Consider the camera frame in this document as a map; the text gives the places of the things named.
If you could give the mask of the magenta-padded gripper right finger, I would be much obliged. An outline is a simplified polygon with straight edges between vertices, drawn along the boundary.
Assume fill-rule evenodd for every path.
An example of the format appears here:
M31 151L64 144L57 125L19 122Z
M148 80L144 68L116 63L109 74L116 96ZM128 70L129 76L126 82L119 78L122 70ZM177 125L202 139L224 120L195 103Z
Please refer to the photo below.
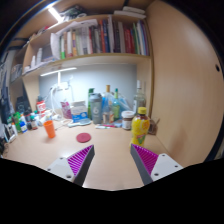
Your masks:
M182 166L166 153L157 155L135 144L131 145L130 153L144 185L148 185L182 169Z

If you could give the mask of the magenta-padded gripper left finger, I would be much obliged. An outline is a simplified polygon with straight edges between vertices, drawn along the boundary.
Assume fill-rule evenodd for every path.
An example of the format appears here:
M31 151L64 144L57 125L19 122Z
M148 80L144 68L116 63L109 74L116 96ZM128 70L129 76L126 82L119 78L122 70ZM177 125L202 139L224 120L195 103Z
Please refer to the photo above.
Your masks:
M56 159L46 170L78 186L82 186L94 155L94 146L90 145L68 158L60 157Z

